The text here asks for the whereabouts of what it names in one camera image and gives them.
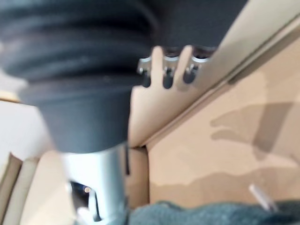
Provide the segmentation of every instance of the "silver metal rod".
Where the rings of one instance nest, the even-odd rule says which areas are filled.
[[[97,205],[99,220],[93,223],[95,225],[115,224],[117,221],[121,225],[126,221],[128,208],[124,188],[125,171],[121,166],[121,156],[124,154],[124,144],[94,153],[61,154],[67,178],[90,188],[91,193],[96,194],[88,200],[94,199],[96,202],[80,207],[80,210],[84,207],[94,209],[90,213],[95,218]]]

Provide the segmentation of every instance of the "white wall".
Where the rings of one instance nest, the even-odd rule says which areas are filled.
[[[36,107],[0,101],[0,165],[9,152],[24,160],[53,149]]]

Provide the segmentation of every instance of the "small light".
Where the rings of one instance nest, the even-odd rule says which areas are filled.
[[[85,193],[89,193],[89,192],[90,192],[90,188],[89,188],[89,187],[86,187],[86,188],[84,189],[84,192],[85,192]]]

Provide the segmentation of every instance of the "metal hardware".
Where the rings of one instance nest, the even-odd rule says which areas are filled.
[[[193,51],[187,64],[185,73],[183,75],[183,81],[185,83],[192,83],[201,69],[204,63],[209,61],[210,57],[214,53],[215,48],[197,48],[193,47]]]
[[[152,69],[152,57],[140,59],[137,72],[143,76],[142,86],[147,88],[151,85],[151,69]]]
[[[182,49],[179,48],[163,48],[164,59],[163,59],[163,69],[164,78],[163,86],[169,89],[173,85],[174,74],[177,69],[179,56]]]

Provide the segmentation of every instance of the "gray fabric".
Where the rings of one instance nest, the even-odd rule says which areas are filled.
[[[218,203],[186,210],[170,202],[136,209],[130,225],[295,225],[300,221],[300,202],[278,202],[279,212],[258,205]]]

